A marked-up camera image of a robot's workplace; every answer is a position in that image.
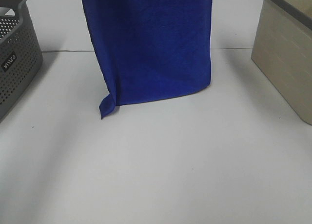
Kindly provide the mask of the blue microfiber towel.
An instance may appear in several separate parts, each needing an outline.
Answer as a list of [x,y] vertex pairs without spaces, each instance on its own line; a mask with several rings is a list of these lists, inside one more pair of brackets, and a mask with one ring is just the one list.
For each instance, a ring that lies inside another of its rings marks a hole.
[[108,89],[102,117],[210,85],[213,0],[81,1]]

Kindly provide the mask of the beige storage box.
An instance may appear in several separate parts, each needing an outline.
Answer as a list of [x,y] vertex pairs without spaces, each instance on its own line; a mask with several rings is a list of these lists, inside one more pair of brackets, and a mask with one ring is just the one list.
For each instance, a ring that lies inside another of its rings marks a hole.
[[263,0],[252,60],[299,118],[312,123],[312,0]]

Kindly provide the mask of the grey perforated plastic basket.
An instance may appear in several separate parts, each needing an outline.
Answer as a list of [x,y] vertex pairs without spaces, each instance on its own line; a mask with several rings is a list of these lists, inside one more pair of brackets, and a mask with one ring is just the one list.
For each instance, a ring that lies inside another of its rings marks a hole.
[[0,0],[14,15],[0,17],[0,118],[25,92],[43,63],[27,0]]

